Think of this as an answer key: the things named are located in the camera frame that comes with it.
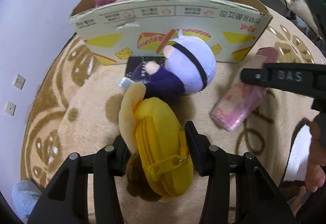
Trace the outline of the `person's hand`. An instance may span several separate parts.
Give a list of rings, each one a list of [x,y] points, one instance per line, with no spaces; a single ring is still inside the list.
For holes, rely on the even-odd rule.
[[[320,113],[310,123],[310,133],[312,135],[309,149],[307,172],[305,178],[305,187],[301,187],[294,202],[291,204],[291,210],[295,215],[302,207],[301,200],[309,191],[314,193],[325,183],[325,113]]]

